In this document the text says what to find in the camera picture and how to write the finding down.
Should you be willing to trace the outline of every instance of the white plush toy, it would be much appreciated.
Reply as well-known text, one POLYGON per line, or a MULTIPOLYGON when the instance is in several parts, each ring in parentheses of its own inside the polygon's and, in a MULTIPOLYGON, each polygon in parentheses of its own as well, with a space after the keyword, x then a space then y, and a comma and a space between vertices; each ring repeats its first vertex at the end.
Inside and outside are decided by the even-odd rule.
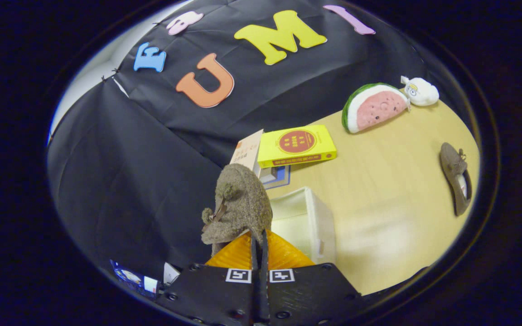
POLYGON ((413 105, 433 105, 439 100, 439 90, 422 78, 409 80, 408 77, 401 76, 400 83, 406 85, 404 92, 413 105))

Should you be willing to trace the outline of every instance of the black cloth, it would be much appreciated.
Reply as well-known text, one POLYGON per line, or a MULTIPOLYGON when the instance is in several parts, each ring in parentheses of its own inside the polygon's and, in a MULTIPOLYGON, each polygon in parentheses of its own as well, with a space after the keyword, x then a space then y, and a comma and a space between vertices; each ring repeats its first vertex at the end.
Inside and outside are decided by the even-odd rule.
POLYGON ((238 140, 260 129, 309 124, 340 111, 365 83, 402 87, 402 75, 426 78, 452 106, 457 94, 448 93, 448 71, 430 55, 377 17, 336 1, 196 0, 139 39, 120 72, 99 80, 60 121, 48 148, 56 208, 75 243, 107 270, 113 259, 160 278, 165 261, 203 263, 210 248, 200 240, 201 211, 214 206, 216 179, 238 140), (344 6, 375 35, 356 33, 323 5, 344 6), (204 17, 168 35, 172 18, 190 10, 204 17), (298 46, 268 66, 234 33, 249 24, 275 29, 273 15, 282 10, 295 10, 328 41, 298 46), (146 42, 166 51, 163 72, 133 70, 146 42), (235 85, 219 105, 204 109, 175 87, 194 72, 205 89, 216 89, 216 78, 196 68, 209 53, 217 54, 235 85))

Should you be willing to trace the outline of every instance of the foam letter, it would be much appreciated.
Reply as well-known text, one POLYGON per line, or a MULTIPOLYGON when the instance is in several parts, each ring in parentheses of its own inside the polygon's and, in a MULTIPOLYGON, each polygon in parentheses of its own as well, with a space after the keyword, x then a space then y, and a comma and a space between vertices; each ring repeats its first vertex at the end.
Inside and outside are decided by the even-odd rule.
POLYGON ((168 35, 177 35, 184 31, 189 25, 196 23, 205 16, 202 13, 186 12, 173 19, 170 24, 166 26, 168 35))
POLYGON ((306 23, 303 23, 293 10, 284 10, 273 15, 277 29, 259 25, 247 25, 235 33, 236 39, 246 39, 265 55, 265 64, 269 66, 283 60, 287 53, 276 50, 273 45, 291 52, 297 52, 294 35, 302 48, 311 48, 326 43, 328 39, 319 35, 306 23))
POLYGON ((213 107, 221 103, 232 92, 235 81, 231 74, 215 58, 216 54, 207 54, 198 62, 197 68, 207 69, 219 80, 219 88, 212 93, 194 80, 194 72, 189 72, 176 84, 176 91, 182 91, 199 107, 213 107))
POLYGON ((162 51, 158 56, 154 53, 158 52, 158 48, 148 48, 149 43, 144 43, 138 47, 136 52, 136 59, 134 60, 134 71, 138 71, 139 68, 153 68, 157 72, 161 72, 164 68, 164 60, 166 59, 166 52, 162 51))
POLYGON ((376 31, 371 29, 370 27, 364 25, 360 20, 356 17, 352 16, 351 13, 346 11, 346 8, 340 6, 324 6, 324 8, 335 12, 340 15, 343 19, 345 19, 348 23, 350 23, 354 27, 354 31, 358 34, 366 35, 366 34, 375 34, 376 31))

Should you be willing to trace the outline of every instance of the stuffed animal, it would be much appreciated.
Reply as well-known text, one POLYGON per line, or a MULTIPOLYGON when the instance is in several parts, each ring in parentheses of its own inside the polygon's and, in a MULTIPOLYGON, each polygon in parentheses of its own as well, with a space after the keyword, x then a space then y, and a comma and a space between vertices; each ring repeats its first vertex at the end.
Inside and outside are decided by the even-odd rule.
POLYGON ((203 210, 201 240, 212 245, 214 256, 225 245, 249 229, 262 244, 263 230, 271 230, 273 211, 263 184, 247 167, 238 163, 224 167, 215 189, 215 212, 203 210))
POLYGON ((369 83, 354 91, 342 111, 342 125, 347 132, 358 131, 379 124, 410 111, 410 101, 396 87, 387 83, 369 83))
POLYGON ((408 77, 400 76, 400 83, 406 85, 404 93, 413 105, 433 105, 439 100, 439 90, 422 78, 409 80, 408 77))

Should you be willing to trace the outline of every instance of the red circular label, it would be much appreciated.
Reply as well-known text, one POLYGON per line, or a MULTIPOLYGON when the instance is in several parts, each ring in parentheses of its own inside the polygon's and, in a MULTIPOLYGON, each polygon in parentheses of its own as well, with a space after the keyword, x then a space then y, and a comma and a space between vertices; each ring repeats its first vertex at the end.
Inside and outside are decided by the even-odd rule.
POLYGON ((299 154, 315 146, 315 136, 309 131, 294 130, 279 138, 279 149, 288 154, 299 154))

